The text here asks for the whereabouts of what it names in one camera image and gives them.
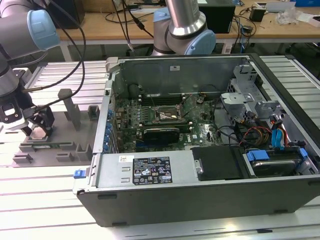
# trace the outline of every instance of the blue latch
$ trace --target blue latch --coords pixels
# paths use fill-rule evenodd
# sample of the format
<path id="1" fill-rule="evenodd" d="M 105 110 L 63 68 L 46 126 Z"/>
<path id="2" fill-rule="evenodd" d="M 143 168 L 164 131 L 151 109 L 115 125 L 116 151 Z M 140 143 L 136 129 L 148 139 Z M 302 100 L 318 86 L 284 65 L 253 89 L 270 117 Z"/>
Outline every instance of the blue latch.
<path id="1" fill-rule="evenodd" d="M 249 162 L 269 160 L 269 156 L 265 150 L 252 150 L 246 154 Z"/>
<path id="2" fill-rule="evenodd" d="M 85 179 L 86 178 L 86 170 L 76 170 L 73 174 L 74 179 Z"/>
<path id="3" fill-rule="evenodd" d="M 304 148 L 300 148 L 300 149 L 299 149 L 299 152 L 300 152 L 303 160 L 305 160 L 305 159 L 308 157 L 308 153 L 307 153 L 307 151 L 306 151 Z"/>
<path id="4" fill-rule="evenodd" d="M 283 134 L 282 134 L 282 131 L 280 129 L 272 130 L 272 137 L 271 137 L 272 147 L 284 149 L 284 147 L 281 146 L 282 135 Z"/>

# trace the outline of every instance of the sticker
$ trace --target sticker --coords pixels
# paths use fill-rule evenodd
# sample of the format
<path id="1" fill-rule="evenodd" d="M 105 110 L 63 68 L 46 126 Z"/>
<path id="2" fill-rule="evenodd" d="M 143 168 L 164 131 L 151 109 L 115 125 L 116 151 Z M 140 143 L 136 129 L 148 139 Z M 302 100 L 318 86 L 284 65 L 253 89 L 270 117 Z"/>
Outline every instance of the sticker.
<path id="1" fill-rule="evenodd" d="M 129 157 L 132 157 L 133 162 L 133 184 L 149 185 L 169 184 L 173 182 L 170 158 L 168 156 L 134 159 L 133 156 Z"/>
<path id="2" fill-rule="evenodd" d="M 170 71 L 180 71 L 180 66 L 170 66 Z"/>
<path id="3" fill-rule="evenodd" d="M 133 155 L 123 155 L 119 156 L 119 163 L 132 163 L 134 161 Z"/>

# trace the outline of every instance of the power supply label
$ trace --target power supply label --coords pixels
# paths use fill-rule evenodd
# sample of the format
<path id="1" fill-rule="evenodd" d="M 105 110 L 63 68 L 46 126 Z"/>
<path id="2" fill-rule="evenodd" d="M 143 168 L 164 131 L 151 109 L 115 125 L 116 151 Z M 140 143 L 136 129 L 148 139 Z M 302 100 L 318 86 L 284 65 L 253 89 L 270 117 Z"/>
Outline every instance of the power supply label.
<path id="1" fill-rule="evenodd" d="M 133 184 L 169 184 L 172 183 L 170 158 L 148 157 L 133 159 Z"/>

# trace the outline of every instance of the computer tower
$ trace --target computer tower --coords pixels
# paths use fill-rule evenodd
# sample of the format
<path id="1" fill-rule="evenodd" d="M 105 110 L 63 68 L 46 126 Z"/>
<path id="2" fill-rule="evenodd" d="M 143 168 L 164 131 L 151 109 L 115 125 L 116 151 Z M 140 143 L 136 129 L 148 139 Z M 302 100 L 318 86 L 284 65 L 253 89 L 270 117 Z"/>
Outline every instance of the computer tower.
<path id="1" fill-rule="evenodd" d="M 236 6 L 232 0 L 205 0 L 199 2 L 199 10 L 206 17 L 207 27 L 215 34 L 229 33 L 235 9 Z"/>

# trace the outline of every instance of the black box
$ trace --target black box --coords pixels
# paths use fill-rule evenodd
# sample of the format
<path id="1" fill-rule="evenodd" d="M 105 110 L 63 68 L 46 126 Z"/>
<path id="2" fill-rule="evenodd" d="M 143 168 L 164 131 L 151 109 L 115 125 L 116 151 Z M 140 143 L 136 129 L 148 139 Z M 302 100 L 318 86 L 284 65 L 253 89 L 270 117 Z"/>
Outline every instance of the black box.
<path id="1" fill-rule="evenodd" d="M 82 0 L 54 0 L 56 4 L 62 7 L 73 17 L 80 25 L 85 18 L 85 9 Z M 49 4 L 48 11 L 57 19 L 64 29 L 77 29 L 78 27 L 54 5 Z"/>
<path id="2" fill-rule="evenodd" d="M 250 20 L 252 22 L 261 22 L 262 19 L 264 18 L 264 15 L 266 13 L 265 8 L 252 8 L 251 13 L 250 13 Z"/>
<path id="3" fill-rule="evenodd" d="M 205 0 L 199 3 L 199 10 L 206 17 L 208 29 L 215 34 L 228 34 L 236 6 L 232 0 Z"/>

